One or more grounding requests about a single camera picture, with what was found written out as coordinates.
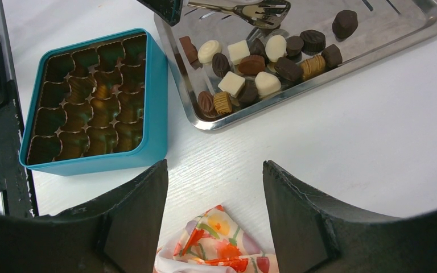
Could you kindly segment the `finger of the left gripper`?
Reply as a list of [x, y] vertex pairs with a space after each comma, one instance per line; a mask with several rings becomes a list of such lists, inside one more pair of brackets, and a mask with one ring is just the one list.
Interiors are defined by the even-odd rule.
[[153, 11], [169, 26], [175, 26], [180, 22], [183, 0], [138, 0], [138, 2]]

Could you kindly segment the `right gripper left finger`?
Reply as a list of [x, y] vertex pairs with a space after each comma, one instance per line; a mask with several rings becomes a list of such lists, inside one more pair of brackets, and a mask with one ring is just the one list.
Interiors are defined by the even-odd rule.
[[55, 216], [0, 215], [0, 272], [151, 272], [167, 161]]

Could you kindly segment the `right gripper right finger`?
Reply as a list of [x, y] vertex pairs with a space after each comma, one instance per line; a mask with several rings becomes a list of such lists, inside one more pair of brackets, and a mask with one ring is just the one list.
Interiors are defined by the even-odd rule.
[[271, 160], [263, 187], [280, 272], [437, 272], [437, 210], [399, 218], [361, 209]]

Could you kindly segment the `metal serving tongs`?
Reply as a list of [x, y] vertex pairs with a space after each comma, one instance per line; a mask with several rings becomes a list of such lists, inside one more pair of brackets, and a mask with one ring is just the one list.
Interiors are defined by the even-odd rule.
[[187, 6], [240, 17], [254, 27], [277, 28], [290, 11], [289, 1], [187, 1]]

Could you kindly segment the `teal chocolate box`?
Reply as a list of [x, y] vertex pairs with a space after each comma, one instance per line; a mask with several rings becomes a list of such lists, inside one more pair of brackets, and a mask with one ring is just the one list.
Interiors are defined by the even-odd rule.
[[40, 59], [19, 152], [61, 176], [146, 167], [167, 153], [168, 64], [142, 28]]

